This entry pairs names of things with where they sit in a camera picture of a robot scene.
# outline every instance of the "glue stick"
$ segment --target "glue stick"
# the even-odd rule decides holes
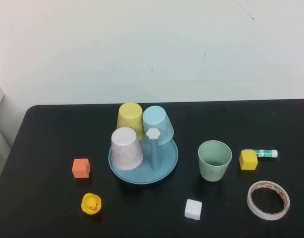
[[[272,157],[277,158],[277,150],[254,150],[257,157]]]

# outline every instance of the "rubber duck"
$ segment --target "rubber duck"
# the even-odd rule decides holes
[[[94,215],[101,210],[101,198],[92,193],[86,193],[81,202],[81,209],[89,214]]]

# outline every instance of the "blue plate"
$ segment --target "blue plate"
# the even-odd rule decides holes
[[[178,160],[178,149],[176,143],[170,140],[164,145],[159,145],[159,155],[161,156],[161,167],[153,170],[151,167],[151,147],[149,139],[145,136],[140,140],[143,152],[142,163],[133,170],[120,170],[112,163],[111,148],[109,150],[109,165],[112,171],[120,179],[134,184],[149,184],[157,182],[171,173]]]

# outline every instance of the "orange block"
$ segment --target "orange block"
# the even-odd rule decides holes
[[[88,159],[74,159],[72,173],[76,179],[88,178],[90,174],[90,163]]]

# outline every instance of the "tape roll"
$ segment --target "tape roll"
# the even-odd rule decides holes
[[[279,213],[263,212],[254,204],[254,202],[252,200],[252,193],[253,193],[253,191],[255,191],[259,188],[262,188],[262,187],[270,188],[270,189],[276,191],[281,196],[283,203],[284,203],[284,208],[281,212],[279,212]],[[289,196],[286,193],[286,191],[278,184],[276,184],[274,182],[270,182],[270,181],[259,181],[259,182],[252,184],[252,186],[249,188],[249,191],[247,193],[246,201],[247,201],[247,205],[249,206],[250,210],[255,215],[257,215],[258,217],[260,217],[262,219],[269,220],[269,221],[274,221],[274,220],[278,220],[278,219],[282,218],[290,207],[290,199],[289,199]]]

